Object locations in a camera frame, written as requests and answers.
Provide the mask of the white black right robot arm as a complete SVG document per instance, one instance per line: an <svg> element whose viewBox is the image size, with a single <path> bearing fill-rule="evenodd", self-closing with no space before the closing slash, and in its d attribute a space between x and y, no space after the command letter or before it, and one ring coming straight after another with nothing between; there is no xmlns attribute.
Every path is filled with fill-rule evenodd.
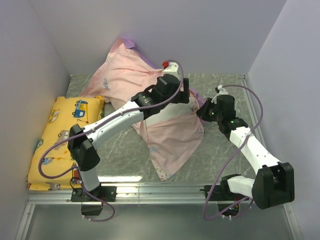
<svg viewBox="0 0 320 240"><path fill-rule="evenodd" d="M223 199L252 198L260 209L290 203L295 199L294 168L274 157L252 134L248 124L236 116L235 99L228 94L207 98L197 111L201 120L216 122L218 129L250 163L255 178L240 174L222 177L215 190Z"/></svg>

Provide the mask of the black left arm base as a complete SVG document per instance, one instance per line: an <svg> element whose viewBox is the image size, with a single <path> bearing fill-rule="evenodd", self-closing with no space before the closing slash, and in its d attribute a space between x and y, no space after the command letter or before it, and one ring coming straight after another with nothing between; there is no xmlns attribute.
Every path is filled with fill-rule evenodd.
<svg viewBox="0 0 320 240"><path fill-rule="evenodd" d="M104 206L111 208L111 218L115 215L116 210L110 204L115 202L117 195L116 186L99 186L92 191L85 191L82 188L72 190L72 203L81 203L81 214L85 218L97 217L102 213Z"/></svg>

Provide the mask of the white pillow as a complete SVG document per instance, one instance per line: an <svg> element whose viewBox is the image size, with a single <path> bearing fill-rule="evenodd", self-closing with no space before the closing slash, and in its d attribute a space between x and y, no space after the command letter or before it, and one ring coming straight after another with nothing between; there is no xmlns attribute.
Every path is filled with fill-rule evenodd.
<svg viewBox="0 0 320 240"><path fill-rule="evenodd" d="M147 118L145 120L146 126L149 127L179 117L183 114L192 113L197 104L198 100L192 95L189 97L189 103L169 103L159 113Z"/></svg>

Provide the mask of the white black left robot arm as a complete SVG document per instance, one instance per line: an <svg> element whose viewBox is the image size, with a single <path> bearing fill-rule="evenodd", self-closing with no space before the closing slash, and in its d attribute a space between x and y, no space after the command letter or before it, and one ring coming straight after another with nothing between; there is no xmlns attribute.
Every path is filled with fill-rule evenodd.
<svg viewBox="0 0 320 240"><path fill-rule="evenodd" d="M166 73L157 78L156 84L136 93L131 100L115 112L92 124L70 128L68 150L75 160L83 195L96 201L101 195L97 166L98 147L123 129L158 114L168 104L186 104L189 101L189 79L178 79Z"/></svg>

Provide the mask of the pink purple pillowcase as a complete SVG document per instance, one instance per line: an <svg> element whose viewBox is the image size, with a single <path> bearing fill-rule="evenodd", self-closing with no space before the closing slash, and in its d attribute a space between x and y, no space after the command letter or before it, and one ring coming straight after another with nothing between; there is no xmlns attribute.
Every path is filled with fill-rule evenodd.
<svg viewBox="0 0 320 240"><path fill-rule="evenodd" d="M105 62L93 74L81 97L104 97L118 110L131 97L157 82L163 75L154 69L138 51L131 40L120 38L111 47ZM197 99L191 113L147 126L145 120L133 124L137 134L146 142L150 160L160 180L171 178L191 157L204 136L204 127L196 112L205 100L194 88L190 96Z"/></svg>

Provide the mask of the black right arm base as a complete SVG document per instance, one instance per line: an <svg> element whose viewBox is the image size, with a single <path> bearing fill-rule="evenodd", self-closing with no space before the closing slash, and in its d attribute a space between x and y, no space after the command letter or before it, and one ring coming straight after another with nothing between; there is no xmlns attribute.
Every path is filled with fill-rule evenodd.
<svg viewBox="0 0 320 240"><path fill-rule="evenodd" d="M237 202L243 199L245 196L239 193L223 192L222 187L218 184L214 187L214 190L209 198L210 202L217 203L218 211L227 210L222 214L224 217L236 217L240 214L240 204L230 207L233 202Z"/></svg>

